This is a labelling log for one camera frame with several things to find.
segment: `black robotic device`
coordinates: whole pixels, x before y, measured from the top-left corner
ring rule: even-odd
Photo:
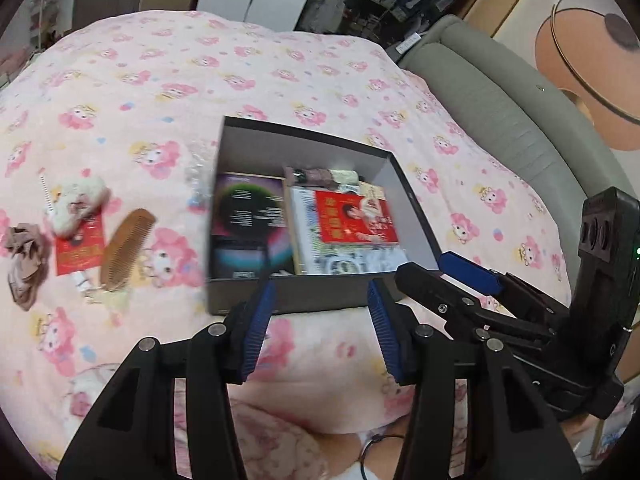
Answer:
[[[514,316],[483,310],[442,272],[405,264],[399,290],[446,320],[452,340],[396,304],[380,280],[369,311],[386,367],[416,384],[396,479],[448,479],[454,381],[469,390],[465,479],[571,480],[580,468],[558,420],[608,416],[622,396],[614,370],[640,297],[640,203],[610,188],[584,203],[580,271],[571,309],[510,274],[445,253],[440,268]],[[194,480],[246,478],[227,383],[255,367],[273,310],[263,276],[251,298],[192,339],[144,338],[120,365],[60,463],[59,480],[181,479],[175,469],[173,384],[187,381],[187,433]],[[638,462],[634,420],[591,480]]]

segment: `cardboard box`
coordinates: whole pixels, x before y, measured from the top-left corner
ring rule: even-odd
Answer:
[[[437,269],[440,247],[415,194],[391,152],[327,134],[248,119],[226,117],[222,124],[215,173],[284,176],[283,167],[355,170],[370,184],[385,188],[400,245],[410,261]],[[209,239],[207,304],[211,314],[226,314],[249,298],[255,278],[213,279],[214,245]],[[338,310],[367,304],[367,283],[383,278],[395,300],[402,294],[394,272],[342,275],[274,276],[274,313]]]

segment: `button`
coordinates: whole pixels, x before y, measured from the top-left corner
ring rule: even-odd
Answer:
[[[591,249],[596,246],[596,240],[598,239],[598,221],[594,218],[589,225],[589,245]]]
[[[609,245],[609,222],[606,220],[604,221],[604,224],[600,226],[600,236],[598,237],[598,243],[603,249],[606,249],[607,245]]]

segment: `book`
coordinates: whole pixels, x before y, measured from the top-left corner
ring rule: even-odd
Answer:
[[[295,272],[286,193],[283,178],[244,173],[216,177],[211,231],[214,278],[256,278],[264,267],[264,246],[272,274]]]
[[[395,243],[398,235],[386,200],[352,193],[316,190],[323,242]]]
[[[99,267],[103,254],[102,213],[97,212],[82,220],[71,238],[56,238],[56,273],[62,276],[77,270]]]
[[[389,272],[407,263],[399,244],[324,243],[316,192],[305,187],[291,187],[289,192],[301,274]]]

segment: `black cable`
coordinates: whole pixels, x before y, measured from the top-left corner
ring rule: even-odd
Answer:
[[[360,474],[362,475],[362,480],[368,480],[367,479],[367,475],[364,472],[364,459],[367,457],[367,452],[369,451],[369,448],[373,444],[381,442],[382,440],[385,440],[386,438],[402,438],[402,439],[404,439],[404,435],[396,435],[396,434],[380,435],[380,434],[375,434],[374,436],[371,437],[371,440],[364,447],[364,449],[362,450],[362,454],[360,455],[360,461],[359,462],[360,462]]]

